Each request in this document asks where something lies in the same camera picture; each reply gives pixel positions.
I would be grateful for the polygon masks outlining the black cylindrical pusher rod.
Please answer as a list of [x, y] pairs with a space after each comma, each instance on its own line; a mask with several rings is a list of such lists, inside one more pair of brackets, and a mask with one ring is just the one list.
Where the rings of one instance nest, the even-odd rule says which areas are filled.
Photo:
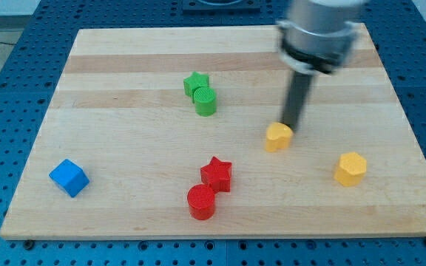
[[292, 72], [286, 93], [280, 122], [293, 132], [298, 129], [300, 116], [311, 89], [314, 76]]

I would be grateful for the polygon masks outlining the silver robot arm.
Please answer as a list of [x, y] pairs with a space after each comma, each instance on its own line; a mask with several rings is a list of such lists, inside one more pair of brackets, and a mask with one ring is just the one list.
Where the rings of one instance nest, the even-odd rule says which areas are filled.
[[347, 63], [357, 38], [364, 0], [293, 0], [281, 32], [280, 59], [291, 68], [280, 122], [296, 131], [316, 75], [332, 74]]

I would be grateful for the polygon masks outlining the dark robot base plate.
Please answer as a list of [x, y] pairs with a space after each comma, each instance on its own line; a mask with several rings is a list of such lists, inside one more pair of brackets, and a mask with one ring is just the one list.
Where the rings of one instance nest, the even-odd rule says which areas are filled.
[[184, 13], [222, 12], [222, 11], [258, 11], [262, 0], [183, 0]]

